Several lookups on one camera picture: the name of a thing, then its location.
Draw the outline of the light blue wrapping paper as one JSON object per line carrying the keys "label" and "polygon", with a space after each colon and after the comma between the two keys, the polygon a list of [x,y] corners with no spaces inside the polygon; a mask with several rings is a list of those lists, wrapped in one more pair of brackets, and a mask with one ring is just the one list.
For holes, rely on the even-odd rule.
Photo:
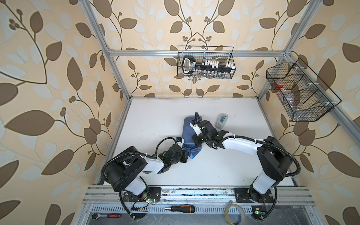
{"label": "light blue wrapping paper", "polygon": [[186,117],[183,123],[183,131],[182,131],[182,138],[184,143],[182,145],[182,149],[188,152],[188,156],[190,159],[196,157],[196,155],[202,150],[202,146],[196,146],[192,136],[195,135],[195,131],[190,126],[191,122],[195,119],[195,117]]}

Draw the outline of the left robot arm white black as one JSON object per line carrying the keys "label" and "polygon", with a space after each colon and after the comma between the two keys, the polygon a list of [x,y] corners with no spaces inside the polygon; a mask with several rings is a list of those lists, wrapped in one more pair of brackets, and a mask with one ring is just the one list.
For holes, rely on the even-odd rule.
{"label": "left robot arm white black", "polygon": [[148,185],[140,173],[165,173],[177,163],[187,163],[188,152],[182,149],[181,137],[167,137],[174,144],[165,152],[148,155],[130,146],[104,164],[101,169],[102,179],[109,183],[114,192],[128,191],[141,196],[148,191]]}

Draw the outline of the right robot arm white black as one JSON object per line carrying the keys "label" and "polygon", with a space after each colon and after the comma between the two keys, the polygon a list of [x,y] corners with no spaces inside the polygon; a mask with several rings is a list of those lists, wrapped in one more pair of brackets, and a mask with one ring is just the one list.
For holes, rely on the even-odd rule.
{"label": "right robot arm white black", "polygon": [[235,150],[258,157],[262,171],[248,191],[253,198],[264,196],[284,178],[296,176],[301,171],[298,160],[272,136],[254,139],[225,130],[218,131],[208,120],[194,119],[189,125],[195,132],[192,139],[196,146],[205,143],[213,149]]}

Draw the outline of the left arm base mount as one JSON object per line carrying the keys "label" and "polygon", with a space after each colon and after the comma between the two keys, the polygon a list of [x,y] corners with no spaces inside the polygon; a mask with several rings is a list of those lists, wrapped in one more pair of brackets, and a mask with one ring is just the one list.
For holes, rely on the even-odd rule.
{"label": "left arm base mount", "polygon": [[161,198],[161,187],[146,187],[140,195],[125,191],[123,197],[126,202],[157,203]]}

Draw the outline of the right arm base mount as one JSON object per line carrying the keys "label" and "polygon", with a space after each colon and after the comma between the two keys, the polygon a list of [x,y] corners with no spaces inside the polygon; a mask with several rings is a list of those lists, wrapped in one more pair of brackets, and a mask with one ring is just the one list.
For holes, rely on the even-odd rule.
{"label": "right arm base mount", "polygon": [[237,203],[274,203],[270,189],[265,194],[258,193],[252,187],[237,187],[233,190]]}

